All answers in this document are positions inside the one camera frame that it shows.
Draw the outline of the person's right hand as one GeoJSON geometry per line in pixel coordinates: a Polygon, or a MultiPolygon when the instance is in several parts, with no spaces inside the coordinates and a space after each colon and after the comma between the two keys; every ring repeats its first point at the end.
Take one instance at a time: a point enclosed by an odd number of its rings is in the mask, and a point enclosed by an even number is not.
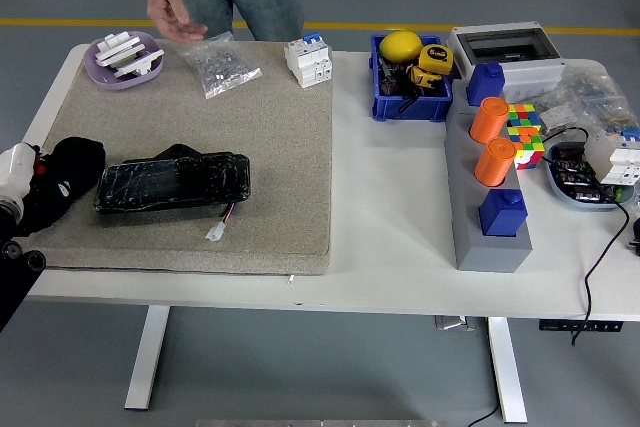
{"type": "Polygon", "coordinates": [[[178,43],[201,41],[207,31],[190,20],[183,0],[148,0],[147,14],[164,38],[178,43]]]}

